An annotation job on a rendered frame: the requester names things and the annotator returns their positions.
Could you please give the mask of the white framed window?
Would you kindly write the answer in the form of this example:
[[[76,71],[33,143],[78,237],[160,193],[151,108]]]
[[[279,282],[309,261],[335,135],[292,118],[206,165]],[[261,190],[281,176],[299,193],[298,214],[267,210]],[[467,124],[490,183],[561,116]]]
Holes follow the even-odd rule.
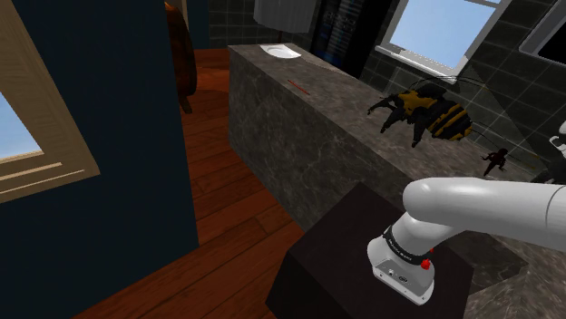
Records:
[[[450,84],[512,0],[399,0],[375,50]]]

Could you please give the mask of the grey framed mirror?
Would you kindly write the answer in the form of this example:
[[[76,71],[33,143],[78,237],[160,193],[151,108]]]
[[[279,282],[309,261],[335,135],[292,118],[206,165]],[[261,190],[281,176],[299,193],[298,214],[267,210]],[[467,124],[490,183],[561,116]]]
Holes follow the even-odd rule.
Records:
[[[551,57],[541,54],[549,42],[556,44]],[[556,0],[519,46],[519,51],[566,68],[566,0]]]

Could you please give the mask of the dark shelf unit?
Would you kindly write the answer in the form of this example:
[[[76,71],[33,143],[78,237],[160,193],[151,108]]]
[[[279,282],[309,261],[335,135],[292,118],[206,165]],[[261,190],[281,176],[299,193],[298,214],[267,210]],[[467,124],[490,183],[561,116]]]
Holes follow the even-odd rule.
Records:
[[[358,78],[398,0],[322,0],[309,51]]]

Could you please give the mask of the black and yellow bee figure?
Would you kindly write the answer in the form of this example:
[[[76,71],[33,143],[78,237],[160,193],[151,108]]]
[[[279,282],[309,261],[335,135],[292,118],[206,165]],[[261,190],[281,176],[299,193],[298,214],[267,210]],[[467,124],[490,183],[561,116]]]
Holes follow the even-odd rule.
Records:
[[[474,122],[461,103],[444,97],[445,88],[431,82],[413,88],[418,83],[414,82],[409,90],[391,93],[367,110],[368,115],[378,108],[391,111],[382,124],[381,133],[393,124],[405,121],[413,126],[412,148],[420,143],[426,131],[433,139],[449,141],[462,140],[474,132],[497,146],[473,128]]]

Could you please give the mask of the brown wooden furniture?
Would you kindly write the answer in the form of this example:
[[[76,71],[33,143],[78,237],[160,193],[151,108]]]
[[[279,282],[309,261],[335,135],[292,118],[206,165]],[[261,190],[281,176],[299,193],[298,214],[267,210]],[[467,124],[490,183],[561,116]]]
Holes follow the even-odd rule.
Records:
[[[192,113],[188,97],[195,93],[198,85],[196,59],[190,32],[181,11],[165,2],[167,24],[171,42],[171,54],[176,80],[179,105],[185,113]]]

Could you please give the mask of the dark robot stand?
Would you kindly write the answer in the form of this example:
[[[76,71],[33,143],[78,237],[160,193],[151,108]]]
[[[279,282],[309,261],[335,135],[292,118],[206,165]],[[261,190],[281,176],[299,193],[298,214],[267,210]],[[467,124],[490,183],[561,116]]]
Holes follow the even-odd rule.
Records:
[[[286,253],[266,305],[276,319],[464,319],[473,268],[449,246],[434,248],[434,291],[416,305],[373,275],[369,241],[401,212],[354,186]]]

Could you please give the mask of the wooden framed window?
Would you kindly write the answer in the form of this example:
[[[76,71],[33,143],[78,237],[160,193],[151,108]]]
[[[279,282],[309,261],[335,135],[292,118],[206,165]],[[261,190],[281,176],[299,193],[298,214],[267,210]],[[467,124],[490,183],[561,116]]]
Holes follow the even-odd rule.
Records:
[[[12,0],[0,0],[0,92],[39,147],[0,157],[0,203],[100,173]]]

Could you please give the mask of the small dark red figure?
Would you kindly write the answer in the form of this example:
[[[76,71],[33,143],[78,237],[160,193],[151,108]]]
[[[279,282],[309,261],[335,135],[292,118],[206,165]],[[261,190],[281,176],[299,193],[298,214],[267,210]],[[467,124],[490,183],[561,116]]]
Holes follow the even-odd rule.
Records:
[[[501,148],[497,152],[491,152],[485,157],[482,157],[482,160],[489,161],[489,165],[484,171],[483,175],[486,177],[494,167],[498,167],[500,171],[505,171],[504,165],[506,163],[505,156],[507,155],[507,153],[507,149]]]

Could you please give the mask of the grey wall cabinet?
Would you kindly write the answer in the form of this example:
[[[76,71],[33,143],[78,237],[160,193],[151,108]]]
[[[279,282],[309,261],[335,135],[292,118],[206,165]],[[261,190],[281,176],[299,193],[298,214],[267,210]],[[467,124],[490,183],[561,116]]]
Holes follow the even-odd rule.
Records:
[[[254,20],[286,33],[307,33],[317,0],[255,0]]]

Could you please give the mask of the white sink basin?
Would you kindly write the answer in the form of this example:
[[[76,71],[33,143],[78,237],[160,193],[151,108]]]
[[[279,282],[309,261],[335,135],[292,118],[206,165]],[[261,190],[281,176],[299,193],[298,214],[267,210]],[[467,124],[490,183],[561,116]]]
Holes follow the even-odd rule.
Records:
[[[259,46],[265,53],[280,59],[295,59],[301,56],[284,44],[261,44]]]

